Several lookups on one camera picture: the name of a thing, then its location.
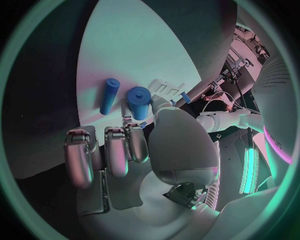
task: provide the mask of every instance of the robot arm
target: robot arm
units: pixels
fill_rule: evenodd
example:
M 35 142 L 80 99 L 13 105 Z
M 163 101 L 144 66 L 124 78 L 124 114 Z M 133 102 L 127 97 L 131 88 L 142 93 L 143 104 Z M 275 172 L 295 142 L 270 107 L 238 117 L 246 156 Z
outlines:
M 197 121 L 208 133 L 223 131 L 231 126 L 236 126 L 240 129 L 252 128 L 260 133 L 264 132 L 262 116 L 251 114 L 247 109 L 239 109 L 235 112 L 202 112 L 197 117 Z

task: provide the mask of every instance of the white tabletop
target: white tabletop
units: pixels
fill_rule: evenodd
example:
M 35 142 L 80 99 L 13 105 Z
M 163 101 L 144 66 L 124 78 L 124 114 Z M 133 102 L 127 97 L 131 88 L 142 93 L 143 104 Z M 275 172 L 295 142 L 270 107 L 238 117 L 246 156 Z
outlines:
M 120 81 L 120 88 L 110 114 L 102 115 L 101 95 L 108 78 Z M 201 78 L 181 42 L 146 4 L 140 0 L 100 0 L 85 28 L 78 56 L 80 125 L 95 126 L 99 144 L 103 145 L 104 128 L 122 126 L 121 103 L 128 90 L 149 88 L 154 80 L 176 87 L 185 83 L 187 93 Z

